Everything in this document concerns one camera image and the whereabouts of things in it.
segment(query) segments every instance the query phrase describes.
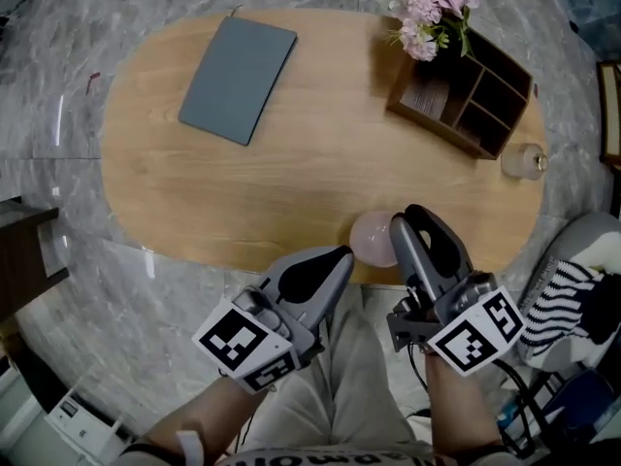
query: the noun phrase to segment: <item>gray notebook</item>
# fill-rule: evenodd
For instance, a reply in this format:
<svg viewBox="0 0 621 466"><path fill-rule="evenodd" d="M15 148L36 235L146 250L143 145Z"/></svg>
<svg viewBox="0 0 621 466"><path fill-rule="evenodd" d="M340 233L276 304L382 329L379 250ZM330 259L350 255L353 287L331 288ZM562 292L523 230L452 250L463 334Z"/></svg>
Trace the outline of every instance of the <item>gray notebook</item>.
<svg viewBox="0 0 621 466"><path fill-rule="evenodd" d="M226 17L187 90L179 120L248 145L296 40L293 31Z"/></svg>

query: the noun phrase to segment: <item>black and white striped fabric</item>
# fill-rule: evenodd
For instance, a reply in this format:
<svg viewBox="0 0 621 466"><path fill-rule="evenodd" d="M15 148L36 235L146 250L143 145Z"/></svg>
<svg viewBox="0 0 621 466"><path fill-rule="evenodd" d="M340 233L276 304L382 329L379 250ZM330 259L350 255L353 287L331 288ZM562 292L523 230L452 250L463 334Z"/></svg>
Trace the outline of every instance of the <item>black and white striped fabric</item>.
<svg viewBox="0 0 621 466"><path fill-rule="evenodd" d="M584 303L605 275L567 261L559 261L554 276L526 314L526 330L520 343L524 362L543 368L549 353L561 342L567 362L584 359L595 344L581 326Z"/></svg>

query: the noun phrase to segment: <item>wooden organizer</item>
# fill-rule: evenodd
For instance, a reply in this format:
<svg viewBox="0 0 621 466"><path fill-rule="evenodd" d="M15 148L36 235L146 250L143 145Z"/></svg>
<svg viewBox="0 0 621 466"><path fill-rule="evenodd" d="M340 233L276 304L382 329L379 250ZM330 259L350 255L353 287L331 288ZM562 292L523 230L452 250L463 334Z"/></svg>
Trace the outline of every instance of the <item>wooden organizer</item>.
<svg viewBox="0 0 621 466"><path fill-rule="evenodd" d="M470 31L473 55L442 50L432 62L406 56L387 109L442 136L466 153L496 159L526 105L533 78Z"/></svg>

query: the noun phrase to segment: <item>pink ball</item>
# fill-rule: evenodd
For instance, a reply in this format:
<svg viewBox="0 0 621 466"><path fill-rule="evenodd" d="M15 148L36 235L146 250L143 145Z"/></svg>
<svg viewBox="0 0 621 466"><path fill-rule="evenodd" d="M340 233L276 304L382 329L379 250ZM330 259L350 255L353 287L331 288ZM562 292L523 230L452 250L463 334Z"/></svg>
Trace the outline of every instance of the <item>pink ball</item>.
<svg viewBox="0 0 621 466"><path fill-rule="evenodd" d="M349 246L359 261L378 268L397 264L389 234L392 216L386 211L374 211L362 214L353 223Z"/></svg>

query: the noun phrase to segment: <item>oval table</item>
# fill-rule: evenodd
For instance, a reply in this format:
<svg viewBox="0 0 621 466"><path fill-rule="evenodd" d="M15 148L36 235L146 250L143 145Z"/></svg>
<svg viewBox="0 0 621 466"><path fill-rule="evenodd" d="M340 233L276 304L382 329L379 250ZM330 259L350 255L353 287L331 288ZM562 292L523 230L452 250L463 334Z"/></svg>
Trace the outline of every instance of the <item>oval table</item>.
<svg viewBox="0 0 621 466"><path fill-rule="evenodd" d="M238 12L294 30L298 43L247 147L178 121L225 14L151 34L119 67L102 141L106 195L127 233L158 253L264 271L306 247L347 243L371 210L422 204L465 242L474 267L504 268L526 243L543 181L515 181L385 110L403 51L395 20L326 10ZM534 95L510 142L545 147ZM401 283L360 263L357 283Z"/></svg>

